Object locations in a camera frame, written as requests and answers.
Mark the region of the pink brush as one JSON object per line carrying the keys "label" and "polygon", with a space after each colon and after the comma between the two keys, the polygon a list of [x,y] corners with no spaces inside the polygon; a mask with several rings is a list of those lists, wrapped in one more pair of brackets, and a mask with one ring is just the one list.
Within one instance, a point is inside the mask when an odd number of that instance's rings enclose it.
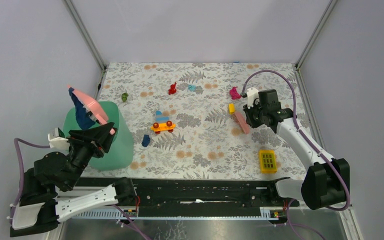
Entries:
{"label": "pink brush", "polygon": [[242,114],[240,114],[238,111],[235,111],[232,117],[246,135],[250,133],[250,127]]}

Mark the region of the pink dustpan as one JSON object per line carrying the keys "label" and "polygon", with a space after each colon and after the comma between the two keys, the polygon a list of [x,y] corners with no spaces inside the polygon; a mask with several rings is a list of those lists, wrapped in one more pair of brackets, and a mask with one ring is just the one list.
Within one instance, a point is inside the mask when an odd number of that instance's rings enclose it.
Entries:
{"label": "pink dustpan", "polygon": [[[115,103],[111,101],[99,102],[95,100],[93,97],[89,96],[88,94],[75,88],[74,88],[74,94],[84,104],[84,108],[88,111],[90,118],[93,121],[95,121],[95,125],[93,125],[92,127],[96,127],[98,125],[104,125],[109,122],[114,123],[114,128],[118,127],[120,113]],[[66,134],[70,130],[81,130],[76,122],[75,106],[68,111],[64,121],[64,125],[63,125],[63,131]]]}

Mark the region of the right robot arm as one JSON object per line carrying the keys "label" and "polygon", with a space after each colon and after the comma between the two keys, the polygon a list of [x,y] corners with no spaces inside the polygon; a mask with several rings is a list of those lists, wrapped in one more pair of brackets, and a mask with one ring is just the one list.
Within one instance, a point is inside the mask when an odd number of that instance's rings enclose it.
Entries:
{"label": "right robot arm", "polygon": [[243,97],[246,123],[251,128],[265,125],[280,136],[297,155],[306,174],[304,180],[285,178],[267,191],[267,201],[281,205],[287,198],[305,202],[312,210],[346,210],[351,203],[350,165],[324,150],[302,127],[296,113],[282,108],[274,89],[248,88]]}

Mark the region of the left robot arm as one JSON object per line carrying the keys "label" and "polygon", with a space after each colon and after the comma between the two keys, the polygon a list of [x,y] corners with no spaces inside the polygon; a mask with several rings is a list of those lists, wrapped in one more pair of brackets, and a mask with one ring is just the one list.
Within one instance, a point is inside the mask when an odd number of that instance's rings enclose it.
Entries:
{"label": "left robot arm", "polygon": [[69,200],[57,200],[58,192],[70,192],[92,158],[109,153],[117,128],[108,122],[86,130],[70,130],[68,136],[56,128],[48,134],[47,153],[34,166],[21,173],[16,200],[10,207],[10,237],[52,231],[68,219],[98,207],[128,206],[136,199],[131,179],[122,177],[108,186]]}

